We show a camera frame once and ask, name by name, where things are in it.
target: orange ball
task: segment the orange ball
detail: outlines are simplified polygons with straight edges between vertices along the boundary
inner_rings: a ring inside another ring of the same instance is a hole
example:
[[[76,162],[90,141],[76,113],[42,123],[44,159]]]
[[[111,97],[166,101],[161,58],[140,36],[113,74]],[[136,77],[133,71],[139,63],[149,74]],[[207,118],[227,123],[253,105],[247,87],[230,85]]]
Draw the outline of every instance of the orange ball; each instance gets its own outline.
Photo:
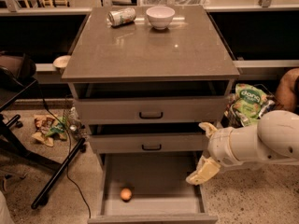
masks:
[[[121,198],[128,202],[132,198],[132,192],[128,188],[124,188],[121,190]]]

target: drawer handle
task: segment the drawer handle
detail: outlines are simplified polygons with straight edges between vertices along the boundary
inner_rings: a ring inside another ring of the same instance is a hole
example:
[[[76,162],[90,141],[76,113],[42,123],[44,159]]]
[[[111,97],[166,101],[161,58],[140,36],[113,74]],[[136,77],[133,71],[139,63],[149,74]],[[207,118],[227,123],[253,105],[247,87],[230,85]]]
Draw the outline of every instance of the drawer handle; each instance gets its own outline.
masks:
[[[162,149],[162,145],[159,145],[157,147],[145,147],[144,145],[142,145],[142,150],[144,151],[158,151]]]
[[[161,119],[163,112],[139,112],[141,119]]]

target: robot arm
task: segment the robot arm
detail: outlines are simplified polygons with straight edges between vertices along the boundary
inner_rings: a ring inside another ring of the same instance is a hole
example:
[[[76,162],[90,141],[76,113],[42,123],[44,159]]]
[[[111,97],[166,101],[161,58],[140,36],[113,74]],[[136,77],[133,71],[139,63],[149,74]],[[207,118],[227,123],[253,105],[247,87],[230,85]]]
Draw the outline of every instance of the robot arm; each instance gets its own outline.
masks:
[[[188,183],[198,185],[221,169],[249,168],[253,163],[299,165],[299,116],[291,112],[272,111],[256,125],[238,129],[211,129],[206,123],[200,127],[208,133],[210,158],[199,161]]]

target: speckled floor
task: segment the speckled floor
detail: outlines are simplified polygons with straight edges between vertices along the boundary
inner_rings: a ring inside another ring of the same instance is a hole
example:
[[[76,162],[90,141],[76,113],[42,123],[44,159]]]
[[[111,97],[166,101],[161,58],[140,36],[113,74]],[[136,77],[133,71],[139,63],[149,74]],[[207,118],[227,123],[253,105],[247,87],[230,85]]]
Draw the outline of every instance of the speckled floor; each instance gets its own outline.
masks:
[[[13,131],[28,149],[62,162],[68,152],[68,143],[56,140],[54,147],[46,147],[31,137],[35,131],[33,115],[47,114],[42,108],[32,108],[27,105],[22,110],[8,110],[4,114],[9,118],[21,114],[24,126],[13,128]],[[50,110],[55,114],[63,112],[57,106],[51,109],[51,105]],[[33,210],[32,202],[53,172],[3,151],[0,153],[0,169],[27,174],[25,179],[12,177],[7,181],[5,196],[16,224],[87,223],[88,208],[65,172],[51,190],[48,203]],[[265,165],[256,171],[230,171],[217,175],[203,185],[207,211],[218,216],[218,224],[298,223],[298,173],[299,166]],[[92,217],[95,217],[102,171],[88,143],[86,152],[79,152],[69,165],[68,174],[79,185]]]

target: table top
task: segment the table top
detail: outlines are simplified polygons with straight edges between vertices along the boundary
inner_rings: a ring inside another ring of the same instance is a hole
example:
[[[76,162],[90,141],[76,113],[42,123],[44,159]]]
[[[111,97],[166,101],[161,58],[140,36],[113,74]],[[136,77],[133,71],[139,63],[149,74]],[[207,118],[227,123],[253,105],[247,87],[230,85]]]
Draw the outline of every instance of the table top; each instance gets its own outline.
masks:
[[[165,30],[154,29],[149,7],[134,7],[134,22],[111,27],[96,7],[84,26],[62,80],[126,82],[236,78],[238,71],[201,6],[175,6]]]

